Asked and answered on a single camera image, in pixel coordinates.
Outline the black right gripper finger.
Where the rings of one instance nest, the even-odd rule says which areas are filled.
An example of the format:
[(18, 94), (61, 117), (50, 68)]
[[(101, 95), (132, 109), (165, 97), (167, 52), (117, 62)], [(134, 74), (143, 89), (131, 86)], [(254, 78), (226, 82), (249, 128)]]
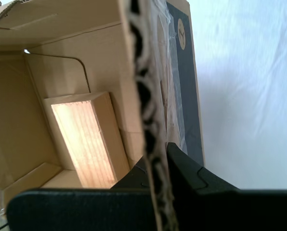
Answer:
[(242, 190), (173, 142), (167, 159), (182, 231), (287, 231), (287, 190)]
[(155, 231), (147, 170), (140, 159), (110, 189), (31, 189), (6, 211), (12, 231)]

